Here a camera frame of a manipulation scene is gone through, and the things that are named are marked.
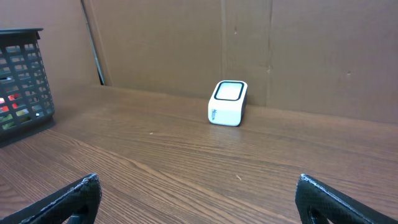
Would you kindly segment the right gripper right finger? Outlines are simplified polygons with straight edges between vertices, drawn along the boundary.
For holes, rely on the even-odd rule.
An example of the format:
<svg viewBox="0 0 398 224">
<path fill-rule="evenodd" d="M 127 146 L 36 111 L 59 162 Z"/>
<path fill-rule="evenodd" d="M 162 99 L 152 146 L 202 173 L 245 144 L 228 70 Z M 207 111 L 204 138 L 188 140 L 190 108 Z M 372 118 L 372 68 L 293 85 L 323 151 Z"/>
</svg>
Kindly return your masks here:
<svg viewBox="0 0 398 224">
<path fill-rule="evenodd" d="M 301 174 L 299 177 L 295 191 L 295 204 L 300 220 L 305 224 L 397 224 L 397 220 L 307 174 Z"/>
</svg>

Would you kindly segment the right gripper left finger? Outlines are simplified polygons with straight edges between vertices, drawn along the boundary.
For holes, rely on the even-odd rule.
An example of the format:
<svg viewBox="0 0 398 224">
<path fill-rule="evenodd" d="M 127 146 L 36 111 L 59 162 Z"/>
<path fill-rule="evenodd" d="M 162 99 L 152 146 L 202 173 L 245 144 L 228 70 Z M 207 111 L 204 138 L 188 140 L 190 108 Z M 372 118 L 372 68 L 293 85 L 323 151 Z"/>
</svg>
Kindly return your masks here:
<svg viewBox="0 0 398 224">
<path fill-rule="evenodd" d="M 97 174 L 91 173 L 1 219 L 1 224 L 94 224 L 102 191 Z"/>
</svg>

